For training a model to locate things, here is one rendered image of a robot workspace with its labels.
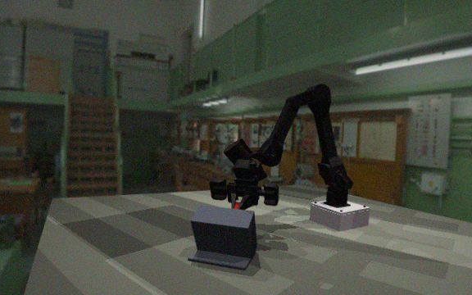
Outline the dark grey sloped panel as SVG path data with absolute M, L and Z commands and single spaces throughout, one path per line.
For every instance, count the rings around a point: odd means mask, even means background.
M 188 261 L 248 268 L 257 248 L 254 211 L 200 205 L 190 222 L 197 251 Z

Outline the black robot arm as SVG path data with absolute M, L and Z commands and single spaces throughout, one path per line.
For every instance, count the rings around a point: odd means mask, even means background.
M 267 177 L 262 165 L 274 167 L 280 163 L 284 151 L 284 140 L 299 107 L 306 104 L 315 117 L 315 125 L 320 141 L 322 160 L 321 163 L 317 163 L 319 175 L 321 175 L 325 184 L 329 185 L 327 201 L 324 204 L 336 208 L 349 207 L 351 205 L 347 204 L 348 189 L 352 189 L 353 182 L 337 155 L 329 114 L 331 106 L 330 90 L 325 84 L 317 84 L 309 87 L 304 93 L 289 96 L 270 137 L 258 151 L 251 151 L 242 138 L 230 144 L 224 150 L 224 154 L 234 164 L 236 176 L 234 182 L 236 183 L 238 179 L 251 179 L 251 182 L 256 184 L 257 175 L 260 176 L 260 180 Z

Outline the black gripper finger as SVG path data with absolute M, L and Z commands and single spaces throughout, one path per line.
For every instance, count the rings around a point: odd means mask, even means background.
M 226 190 L 227 190 L 228 202 L 231 203 L 232 209 L 234 209 L 236 200 L 238 200 L 237 185 L 227 184 Z
M 238 206 L 238 210 L 246 210 L 250 207 L 258 205 L 258 196 L 257 196 L 257 188 L 246 186 L 245 194 L 243 196 L 242 201 Z

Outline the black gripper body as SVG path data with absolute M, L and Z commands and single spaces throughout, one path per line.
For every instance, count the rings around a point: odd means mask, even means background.
M 246 186 L 256 187 L 257 188 L 257 196 L 259 200 L 259 196 L 264 196 L 265 200 L 264 203 L 267 206 L 276 207 L 279 203 L 279 186 L 275 183 L 263 183 L 264 189 L 258 187 L 258 182 L 260 180 L 260 176 L 256 176 L 257 181 L 256 184 L 251 182 L 251 179 L 238 179 L 236 183 L 229 182 L 229 184 L 237 185 L 238 189 L 238 197 L 243 197 L 245 194 Z M 227 198 L 227 190 L 226 190 L 226 179 L 217 179 L 213 178 L 210 183 L 210 190 L 211 190 L 211 198 L 213 200 L 220 200 L 223 201 Z

